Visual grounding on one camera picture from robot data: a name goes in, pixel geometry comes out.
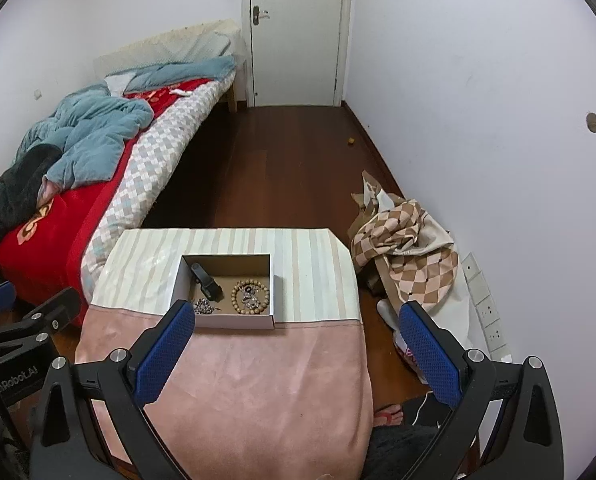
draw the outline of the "striped cloth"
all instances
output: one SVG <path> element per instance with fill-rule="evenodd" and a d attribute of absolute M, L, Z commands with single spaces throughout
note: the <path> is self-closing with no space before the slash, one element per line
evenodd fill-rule
<path fill-rule="evenodd" d="M 183 254 L 273 254 L 275 322 L 361 320 L 351 255 L 328 229 L 133 229 L 120 236 L 92 304 L 163 315 Z"/>

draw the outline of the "electrical outlet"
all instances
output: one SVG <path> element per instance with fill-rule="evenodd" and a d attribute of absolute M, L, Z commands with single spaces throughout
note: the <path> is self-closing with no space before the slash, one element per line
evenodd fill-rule
<path fill-rule="evenodd" d="M 494 300 L 491 296 L 487 296 L 476 305 L 476 312 L 478 312 L 478 319 L 480 320 L 482 328 L 486 328 L 494 321 L 500 319 L 500 314 L 498 314 Z"/>
<path fill-rule="evenodd" d="M 502 335 L 502 327 L 500 326 L 500 320 L 494 321 L 488 327 L 484 329 L 485 340 L 487 341 L 487 348 L 490 352 L 498 350 L 505 344 L 505 338 Z"/>
<path fill-rule="evenodd" d="M 476 258 L 474 258 L 473 253 L 467 254 L 467 257 L 462 261 L 462 272 L 464 273 L 467 282 L 470 282 L 476 274 L 480 272 L 480 268 L 476 263 Z"/>
<path fill-rule="evenodd" d="M 482 274 L 482 272 L 473 278 L 469 283 L 467 283 L 467 286 L 469 287 L 469 292 L 472 295 L 474 305 L 480 303 L 480 301 L 484 300 L 490 294 L 489 287 L 487 286 L 485 276 Z"/>

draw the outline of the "white door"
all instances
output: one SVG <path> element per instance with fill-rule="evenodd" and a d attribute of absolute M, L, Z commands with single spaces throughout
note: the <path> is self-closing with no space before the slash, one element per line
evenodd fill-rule
<path fill-rule="evenodd" d="M 251 0 L 256 106 L 334 104 L 341 2 Z"/>

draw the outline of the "pink cloth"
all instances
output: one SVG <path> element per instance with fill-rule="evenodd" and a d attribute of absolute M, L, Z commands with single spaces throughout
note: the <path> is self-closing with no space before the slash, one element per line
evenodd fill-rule
<path fill-rule="evenodd" d="M 129 348 L 158 320 L 91 306 L 76 362 Z M 373 422 L 363 327 L 197 329 L 145 411 L 193 480 L 356 480 Z M 96 413 L 111 453 L 130 462 L 102 403 Z"/>

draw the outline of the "metal screw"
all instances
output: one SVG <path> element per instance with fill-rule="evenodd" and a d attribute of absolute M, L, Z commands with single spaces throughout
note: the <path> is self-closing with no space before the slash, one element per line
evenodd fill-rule
<path fill-rule="evenodd" d="M 118 348 L 111 352 L 111 361 L 114 363 L 119 363 L 120 361 L 124 361 L 127 356 L 127 351 L 124 348 Z"/>
<path fill-rule="evenodd" d="M 63 358 L 62 356 L 60 356 L 60 357 L 56 357 L 55 359 L 53 359 L 51 366 L 53 366 L 56 370 L 60 370 L 60 368 L 62 368 L 65 364 L 66 364 L 66 359 Z"/>
<path fill-rule="evenodd" d="M 467 357 L 475 362 L 475 363 L 479 363 L 482 360 L 484 360 L 485 358 L 485 354 L 483 354 L 480 350 L 478 350 L 477 348 L 472 348 L 471 350 L 469 350 L 467 352 Z"/>
<path fill-rule="evenodd" d="M 540 359 L 535 356 L 531 356 L 529 357 L 529 366 L 531 368 L 539 370 L 540 368 L 542 368 L 542 361 L 540 361 Z"/>

